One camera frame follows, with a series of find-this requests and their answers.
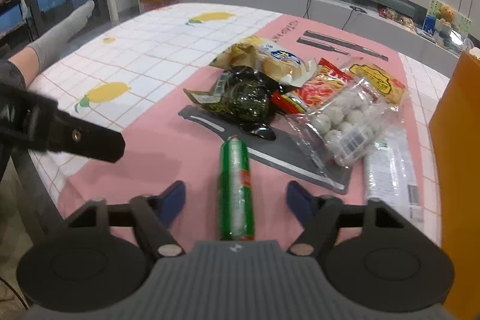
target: barcode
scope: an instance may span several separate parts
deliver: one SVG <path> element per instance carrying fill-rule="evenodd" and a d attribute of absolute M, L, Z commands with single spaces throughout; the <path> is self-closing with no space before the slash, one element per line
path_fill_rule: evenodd
<path fill-rule="evenodd" d="M 340 144 L 342 148 L 350 155 L 354 152 L 359 146 L 361 146 L 365 141 L 364 136 L 361 133 L 350 132 L 344 138 L 340 139 Z"/>
<path fill-rule="evenodd" d="M 416 185 L 407 185 L 411 205 L 420 205 L 419 188 Z"/>
<path fill-rule="evenodd" d="M 222 72 L 220 77 L 217 80 L 217 85 L 215 86 L 215 90 L 213 92 L 213 95 L 219 96 L 222 95 L 225 91 L 225 83 L 227 79 L 229 78 L 230 73 L 229 72 Z"/>

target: lemon print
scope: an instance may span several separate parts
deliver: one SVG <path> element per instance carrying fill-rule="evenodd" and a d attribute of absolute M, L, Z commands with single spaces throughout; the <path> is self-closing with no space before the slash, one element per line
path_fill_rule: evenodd
<path fill-rule="evenodd" d="M 216 11 L 212 13 L 203 13 L 199 16 L 194 16 L 188 21 L 189 24 L 201 24 L 207 21 L 217 21 L 219 19 L 229 19 L 230 17 L 235 16 L 235 14 L 226 13 L 224 11 Z"/>
<path fill-rule="evenodd" d="M 78 107 L 90 107 L 90 102 L 103 103 L 120 97 L 124 92 L 130 90 L 123 82 L 111 82 L 102 84 L 93 88 L 75 105 L 75 111 L 78 113 Z"/>

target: gray gripper base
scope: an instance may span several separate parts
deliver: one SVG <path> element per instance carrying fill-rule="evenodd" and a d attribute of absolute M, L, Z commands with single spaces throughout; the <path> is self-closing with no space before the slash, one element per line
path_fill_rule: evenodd
<path fill-rule="evenodd" d="M 199 242 L 162 259 L 143 286 L 106 309 L 60 313 L 33 306 L 23 320 L 453 320 L 441 306 L 413 313 L 369 310 L 343 297 L 312 258 L 277 241 Z"/>

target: person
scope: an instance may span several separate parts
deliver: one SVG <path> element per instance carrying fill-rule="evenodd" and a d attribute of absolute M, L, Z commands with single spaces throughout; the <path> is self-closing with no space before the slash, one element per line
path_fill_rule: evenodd
<path fill-rule="evenodd" d="M 0 61 L 0 83 L 28 88 L 38 74 L 60 60 L 62 49 L 81 31 L 92 16 L 95 3 L 90 0 L 75 9 L 66 19 L 27 45 L 10 59 Z M 10 159 L 12 146 L 0 139 L 0 179 Z"/>

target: green cylindrical canister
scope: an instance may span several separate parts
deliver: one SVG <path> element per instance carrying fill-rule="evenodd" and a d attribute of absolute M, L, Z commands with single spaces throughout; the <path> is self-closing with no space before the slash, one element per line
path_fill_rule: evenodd
<path fill-rule="evenodd" d="M 231 136 L 220 149 L 220 240 L 254 240 L 254 207 L 251 201 L 247 146 Z"/>

